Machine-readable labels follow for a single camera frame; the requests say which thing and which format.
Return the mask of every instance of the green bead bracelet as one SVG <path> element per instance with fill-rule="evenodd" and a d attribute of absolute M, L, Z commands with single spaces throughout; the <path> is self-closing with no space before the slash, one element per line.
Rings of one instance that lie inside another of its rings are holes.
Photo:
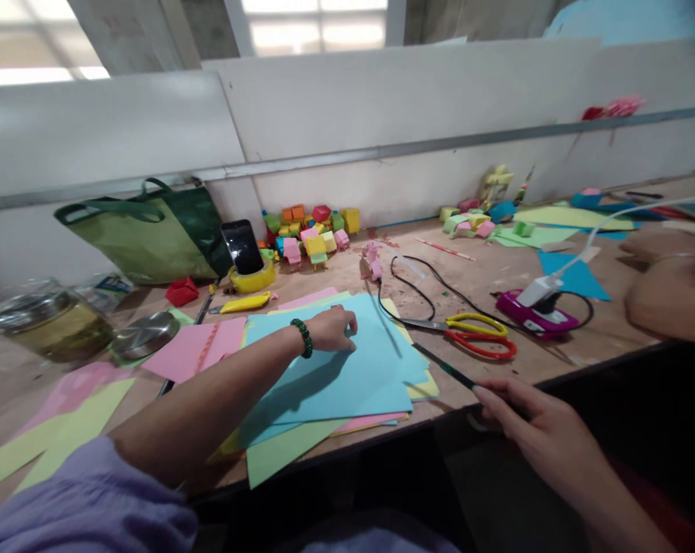
<path fill-rule="evenodd" d="M 301 356 L 304 359 L 310 358 L 311 354 L 314 353 L 314 347 L 311 343 L 311 336 L 309 336 L 309 329 L 306 328 L 306 325 L 301 319 L 294 319 L 291 321 L 291 324 L 298 328 L 299 332 L 301 332 L 301 336 L 303 336 L 303 343 L 306 346 L 306 351 L 304 351 Z"/>

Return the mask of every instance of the metal lid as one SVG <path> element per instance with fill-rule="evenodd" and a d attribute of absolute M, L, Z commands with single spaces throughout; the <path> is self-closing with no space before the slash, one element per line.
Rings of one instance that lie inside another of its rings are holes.
<path fill-rule="evenodd" d="M 65 291 L 53 293 L 31 292 L 5 300 L 0 311 L 0 329 L 18 333 L 40 323 L 53 320 L 71 307 L 75 301 Z"/>
<path fill-rule="evenodd" d="M 123 328 L 111 350 L 124 359 L 140 359 L 157 352 L 176 336 L 180 323 L 167 311 L 136 320 Z"/>

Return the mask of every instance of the green bag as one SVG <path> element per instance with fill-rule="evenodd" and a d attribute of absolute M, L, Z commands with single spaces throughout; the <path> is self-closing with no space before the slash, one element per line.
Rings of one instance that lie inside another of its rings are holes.
<path fill-rule="evenodd" d="M 148 182 L 161 190 L 148 193 Z M 148 178 L 130 200 L 101 197 L 61 207 L 54 216 L 135 284 L 213 279 L 232 266 L 222 220 L 204 187 L 174 192 Z"/>

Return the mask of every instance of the scissor handle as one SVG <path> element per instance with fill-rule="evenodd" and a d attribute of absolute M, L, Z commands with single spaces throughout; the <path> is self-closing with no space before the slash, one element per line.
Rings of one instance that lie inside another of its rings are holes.
<path fill-rule="evenodd" d="M 489 334 L 480 333 L 453 333 L 450 330 L 445 330 L 445 336 L 453 339 L 454 341 L 460 343 L 463 347 L 469 349 L 473 353 L 484 357 L 490 357 L 491 359 L 513 359 L 516 357 L 516 344 L 505 336 L 491 336 Z M 502 346 L 505 346 L 508 351 L 504 352 L 494 352 L 489 349 L 482 349 L 477 346 L 473 346 L 470 342 L 466 340 L 478 340 L 481 342 L 497 342 Z"/>
<path fill-rule="evenodd" d="M 482 326 L 468 325 L 465 323 L 459 323 L 458 321 L 474 319 L 486 323 L 495 330 L 487 329 Z M 450 328 L 456 328 L 464 330 L 466 332 L 477 333 L 477 334 L 487 334 L 488 336 L 508 336 L 508 329 L 500 324 L 497 320 L 493 320 L 490 317 L 481 315 L 480 313 L 460 313 L 459 315 L 453 315 L 447 318 L 447 326 Z"/>

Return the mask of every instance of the window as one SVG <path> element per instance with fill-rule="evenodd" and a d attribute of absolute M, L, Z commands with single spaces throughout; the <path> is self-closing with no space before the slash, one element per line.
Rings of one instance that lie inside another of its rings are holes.
<path fill-rule="evenodd" d="M 240 52 L 274 56 L 386 46 L 389 0 L 227 0 L 226 4 L 233 27 L 247 28 L 246 32 L 235 28 Z M 248 38 L 250 45 L 243 48 L 240 42 Z"/>
<path fill-rule="evenodd" d="M 108 77 L 68 0 L 0 0 L 0 86 Z"/>

